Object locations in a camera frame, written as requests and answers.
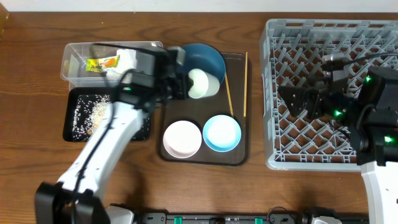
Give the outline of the white cup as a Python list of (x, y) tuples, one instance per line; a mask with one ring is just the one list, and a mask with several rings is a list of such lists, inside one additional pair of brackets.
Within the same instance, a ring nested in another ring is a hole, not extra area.
[(204, 72), (199, 68), (194, 68), (188, 73), (193, 85), (188, 91), (188, 95), (193, 99), (207, 98), (214, 96), (220, 89), (220, 81), (212, 74)]

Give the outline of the dark blue plate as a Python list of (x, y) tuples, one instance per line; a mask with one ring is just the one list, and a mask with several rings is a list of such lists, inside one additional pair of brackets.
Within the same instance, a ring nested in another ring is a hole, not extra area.
[(222, 84), (226, 73), (226, 64), (223, 56), (213, 47), (205, 44), (188, 44), (182, 49), (185, 51), (184, 65), (180, 72), (188, 74), (194, 68), (199, 68), (215, 76)]

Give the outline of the white tissue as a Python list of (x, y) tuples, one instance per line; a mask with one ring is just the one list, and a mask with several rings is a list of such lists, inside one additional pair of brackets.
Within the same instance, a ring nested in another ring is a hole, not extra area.
[(136, 68), (136, 51), (130, 49), (118, 49), (116, 55), (119, 57), (114, 68), (106, 72), (108, 78), (119, 78), (126, 70)]

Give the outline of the pink white bowl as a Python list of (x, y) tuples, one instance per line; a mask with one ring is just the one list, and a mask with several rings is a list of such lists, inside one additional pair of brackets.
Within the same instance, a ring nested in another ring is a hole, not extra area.
[(201, 131), (190, 121), (176, 121), (168, 126), (163, 135), (165, 150), (174, 158), (192, 157), (201, 147)]

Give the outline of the yellow snack wrapper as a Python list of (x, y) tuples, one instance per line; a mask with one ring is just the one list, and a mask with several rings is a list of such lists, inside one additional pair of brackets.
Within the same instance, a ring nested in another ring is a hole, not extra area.
[(86, 60), (85, 70), (87, 72), (103, 73), (118, 65), (119, 56), (112, 56), (106, 58), (88, 58)]

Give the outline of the pile of rice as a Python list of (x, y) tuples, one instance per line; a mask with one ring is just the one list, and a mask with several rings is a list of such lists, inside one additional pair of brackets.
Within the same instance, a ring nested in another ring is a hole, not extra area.
[(72, 141), (87, 141), (103, 120), (109, 95), (80, 95), (73, 109)]

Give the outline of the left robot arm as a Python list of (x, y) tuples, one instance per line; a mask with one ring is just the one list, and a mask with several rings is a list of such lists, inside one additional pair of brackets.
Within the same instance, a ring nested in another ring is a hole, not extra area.
[(157, 103), (186, 99), (192, 83), (181, 72), (126, 71), (112, 88), (112, 103), (99, 127), (56, 184), (35, 193), (37, 223), (134, 223), (132, 210), (102, 203), (109, 178), (144, 116)]

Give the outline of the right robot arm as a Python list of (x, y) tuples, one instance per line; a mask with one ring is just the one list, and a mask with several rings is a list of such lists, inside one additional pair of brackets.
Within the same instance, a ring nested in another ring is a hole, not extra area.
[(334, 119), (349, 131), (356, 151), (370, 223), (397, 223), (397, 71), (370, 67), (357, 98), (346, 96), (348, 73), (308, 79), (301, 87), (280, 86), (278, 94), (292, 116)]

